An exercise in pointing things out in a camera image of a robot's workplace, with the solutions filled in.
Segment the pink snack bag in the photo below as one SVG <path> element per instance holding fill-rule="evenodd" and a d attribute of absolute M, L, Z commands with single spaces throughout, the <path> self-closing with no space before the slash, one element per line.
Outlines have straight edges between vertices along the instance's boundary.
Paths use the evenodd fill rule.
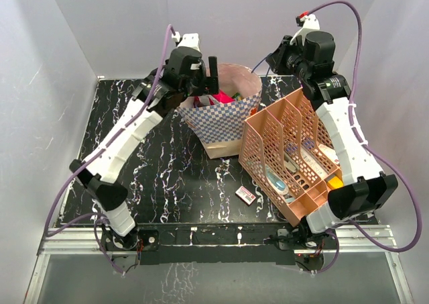
<path fill-rule="evenodd" d="M 232 103 L 234 101 L 233 98 L 225 94 L 224 92 L 220 92 L 216 95 L 203 95 L 194 98 L 194 106 L 195 107 L 206 107 L 218 104 L 226 104 Z"/>

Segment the checkered paper bag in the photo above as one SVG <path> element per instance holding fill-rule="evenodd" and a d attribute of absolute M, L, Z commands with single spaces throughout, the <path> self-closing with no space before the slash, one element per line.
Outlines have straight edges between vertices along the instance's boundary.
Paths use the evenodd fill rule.
<path fill-rule="evenodd" d="M 239 64 L 219 64 L 218 76 L 219 91 L 240 100 L 211 105 L 213 96 L 189 97 L 178 108 L 210 159 L 240 153 L 245 120 L 257 112 L 263 88 L 261 77 Z"/>

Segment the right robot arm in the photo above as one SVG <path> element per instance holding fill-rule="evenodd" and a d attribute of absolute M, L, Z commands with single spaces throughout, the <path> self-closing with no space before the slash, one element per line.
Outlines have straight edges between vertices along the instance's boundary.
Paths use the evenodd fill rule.
<path fill-rule="evenodd" d="M 327 202 L 307 215 L 299 241 L 314 248 L 323 232 L 350 218 L 381 208 L 398 187 L 395 175 L 386 175 L 375 157 L 359 140 L 358 123 L 349 120 L 351 89 L 346 78 L 333 70 L 335 42 L 328 32 L 312 31 L 305 36 L 284 36 L 266 58 L 278 74 L 293 75 L 327 130 L 339 158 L 343 187 L 328 193 Z"/>

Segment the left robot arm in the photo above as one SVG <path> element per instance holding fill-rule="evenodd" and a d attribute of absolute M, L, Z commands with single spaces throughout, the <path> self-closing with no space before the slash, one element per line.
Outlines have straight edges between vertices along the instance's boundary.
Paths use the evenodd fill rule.
<path fill-rule="evenodd" d="M 218 61 L 205 64 L 202 54 L 181 46 L 160 69 L 135 88 L 112 130 L 84 160 L 73 160 L 72 172 L 107 216 L 115 241 L 125 250 L 137 245 L 136 223 L 127 207 L 127 188 L 118 182 L 121 169 L 147 134 L 185 99 L 219 92 Z"/>

